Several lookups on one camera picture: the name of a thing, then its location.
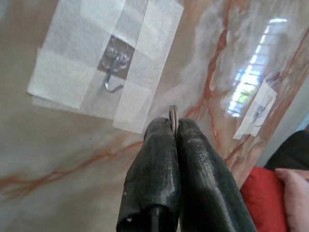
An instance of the black rubber coating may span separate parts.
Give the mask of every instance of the black rubber coating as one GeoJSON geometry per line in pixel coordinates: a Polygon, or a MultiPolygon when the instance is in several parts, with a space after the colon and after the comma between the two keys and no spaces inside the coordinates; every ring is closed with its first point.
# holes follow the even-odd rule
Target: black rubber coating
{"type": "Polygon", "coordinates": [[[126,174],[118,232],[175,232],[180,207],[180,173],[170,120],[153,120],[126,174]]]}
{"type": "Polygon", "coordinates": [[[180,119],[183,232],[255,232],[237,184],[195,121],[180,119]]]}

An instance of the key ring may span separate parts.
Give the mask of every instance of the key ring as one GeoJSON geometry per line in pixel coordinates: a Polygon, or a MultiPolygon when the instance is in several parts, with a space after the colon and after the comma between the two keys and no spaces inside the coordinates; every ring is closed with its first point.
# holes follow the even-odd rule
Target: key ring
{"type": "Polygon", "coordinates": [[[177,133],[178,133],[178,112],[177,112],[177,106],[176,105],[171,105],[169,107],[169,119],[171,121],[171,128],[172,128],[172,132],[174,134],[174,137],[177,137],[177,133]]]}

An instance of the wall hook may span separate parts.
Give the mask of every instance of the wall hook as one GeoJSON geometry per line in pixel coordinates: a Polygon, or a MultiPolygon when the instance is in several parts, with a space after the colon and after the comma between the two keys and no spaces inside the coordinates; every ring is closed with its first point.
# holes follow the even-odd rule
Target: wall hook
{"type": "Polygon", "coordinates": [[[109,72],[108,72],[108,74],[107,74],[107,76],[106,76],[106,78],[105,78],[105,80],[104,80],[105,89],[106,89],[106,91],[108,91],[109,93],[117,92],[117,91],[121,90],[121,89],[124,87],[124,84],[123,84],[123,83],[121,83],[120,85],[116,86],[114,89],[110,89],[109,86],[108,86],[109,81],[110,81],[110,78],[111,78],[111,75],[112,75],[112,73],[113,73],[113,70],[114,70],[114,68],[115,68],[115,66],[116,66],[116,64],[117,64],[117,62],[118,62],[118,60],[119,60],[119,56],[116,57],[116,58],[112,61],[112,65],[111,65],[111,67],[110,67],[110,70],[109,70],[109,72]]]}

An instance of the red fabric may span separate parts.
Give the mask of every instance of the red fabric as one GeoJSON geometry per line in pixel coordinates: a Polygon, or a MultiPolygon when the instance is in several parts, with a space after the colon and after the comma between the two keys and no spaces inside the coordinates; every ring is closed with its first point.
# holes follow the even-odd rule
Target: red fabric
{"type": "Polygon", "coordinates": [[[241,188],[258,232],[288,232],[283,184],[275,172],[254,167],[241,188]]]}

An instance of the marble surface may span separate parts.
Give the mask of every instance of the marble surface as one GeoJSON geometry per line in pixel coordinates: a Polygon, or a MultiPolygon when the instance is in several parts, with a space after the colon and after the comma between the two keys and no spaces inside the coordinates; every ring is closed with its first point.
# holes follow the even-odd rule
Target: marble surface
{"type": "MultiPolygon", "coordinates": [[[[34,106],[26,94],[56,4],[0,1],[0,231],[115,231],[142,135],[34,106]]],[[[241,186],[308,75],[309,1],[183,4],[147,122],[176,104],[241,186]],[[274,105],[257,136],[233,139],[264,79],[277,92],[274,105]]]]}

